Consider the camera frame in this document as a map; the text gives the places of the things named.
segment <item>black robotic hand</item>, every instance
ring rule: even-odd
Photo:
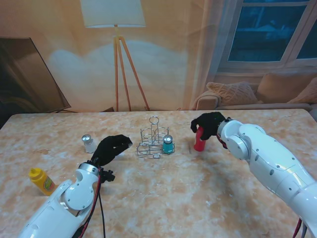
[[[104,166],[131,145],[130,138],[124,135],[108,136],[99,143],[91,161],[94,161],[99,166]]]
[[[192,120],[191,130],[196,133],[197,125],[204,129],[203,135],[200,137],[202,140],[208,140],[212,135],[217,135],[217,130],[225,120],[225,117],[220,112],[204,113],[200,117]]]

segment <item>red bottle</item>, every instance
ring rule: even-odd
[[[203,135],[204,129],[200,126],[196,132],[196,143],[194,149],[197,151],[203,151],[205,149],[205,140],[201,140],[200,137]]]

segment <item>window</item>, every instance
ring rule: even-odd
[[[238,0],[220,68],[317,59],[317,0]]]
[[[297,56],[298,59],[317,58],[317,21],[315,21],[301,51]]]

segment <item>window frame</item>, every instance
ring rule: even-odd
[[[280,61],[228,61],[231,52],[234,35],[238,26],[240,13],[244,6],[303,6],[306,8],[294,31],[294,34],[288,43]],[[226,40],[226,45],[220,60],[220,68],[230,69],[278,69],[284,67],[299,67],[316,65],[317,58],[314,59],[296,59],[301,50],[314,22],[317,19],[317,0],[303,2],[243,2],[238,0],[235,11],[232,16],[231,25]]]

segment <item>wooden tripod legs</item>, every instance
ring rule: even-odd
[[[137,81],[139,90],[142,94],[143,97],[143,101],[146,105],[146,109],[147,111],[150,110],[150,107],[148,105],[147,99],[145,97],[145,94],[143,92],[137,71],[135,70],[129,49],[127,47],[127,44],[125,43],[125,39],[124,37],[120,36],[120,37],[115,37],[113,40],[113,48],[114,48],[114,70],[115,70],[115,109],[118,112],[119,111],[119,95],[118,95],[118,53],[119,53],[119,59],[120,59],[120,65],[121,65],[121,70],[122,70],[122,77],[123,77],[123,83],[124,83],[124,89],[125,89],[125,95],[127,97],[127,101],[128,101],[128,107],[129,107],[129,111],[131,111],[131,104],[130,104],[130,98],[129,98],[129,92],[128,92],[128,87],[127,87],[127,82],[126,82],[126,78],[125,78],[125,71],[124,71],[124,65],[123,65],[123,58],[122,58],[122,51],[121,51],[121,45],[120,45],[120,41],[122,42],[123,48],[125,50],[125,53],[127,54],[127,57],[129,59],[134,77]]]

